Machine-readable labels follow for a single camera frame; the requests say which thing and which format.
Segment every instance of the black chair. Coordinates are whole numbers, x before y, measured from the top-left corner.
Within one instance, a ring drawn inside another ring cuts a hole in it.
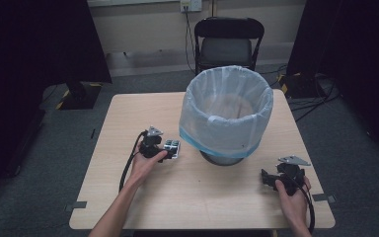
[[[264,26],[252,18],[211,17],[195,25],[195,72],[229,65],[255,70]],[[201,49],[198,38],[202,38]],[[251,40],[256,40],[252,51]]]

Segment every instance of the black tape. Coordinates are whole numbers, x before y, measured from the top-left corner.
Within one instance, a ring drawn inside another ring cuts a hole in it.
[[[76,208],[86,208],[86,204],[87,202],[86,201],[75,201],[73,204],[71,205],[66,205],[64,207],[64,211],[67,211],[67,212],[72,212],[73,209],[76,209]]]
[[[328,203],[337,202],[337,198],[335,196],[326,196],[325,194],[312,195],[314,201],[322,201],[327,200]]]

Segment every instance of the wooden table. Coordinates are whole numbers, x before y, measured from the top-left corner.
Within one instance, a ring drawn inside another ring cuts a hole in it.
[[[74,209],[73,229],[92,229],[118,193],[121,173],[137,135],[150,125],[163,141],[179,139],[180,157],[155,166],[138,190],[124,229],[278,229],[288,228],[277,192],[262,184],[260,171],[276,174],[277,158],[297,155],[310,162],[281,91],[259,148],[234,166],[207,162],[178,133],[185,93],[126,94],[113,97]],[[323,190],[313,168],[304,167],[311,194]],[[327,201],[315,201],[316,228],[335,220]]]

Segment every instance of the trash can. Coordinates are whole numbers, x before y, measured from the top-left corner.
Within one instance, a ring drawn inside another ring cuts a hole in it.
[[[273,94],[257,72],[225,66],[202,71],[187,87],[180,137],[209,162],[239,163],[260,145]]]

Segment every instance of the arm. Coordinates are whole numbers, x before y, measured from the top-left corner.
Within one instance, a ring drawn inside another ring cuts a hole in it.
[[[303,190],[307,192],[307,190],[310,190],[311,188],[307,177],[304,177],[304,183]],[[275,185],[278,189],[282,213],[287,219],[294,236],[311,237],[312,235],[306,224],[307,200],[304,198],[303,193],[298,190],[293,196],[289,196],[285,191],[282,181],[275,181]]]
[[[140,153],[135,155],[130,177],[89,236],[119,236],[137,189],[146,180],[155,164],[166,154],[166,151],[162,151],[150,159],[145,158]]]

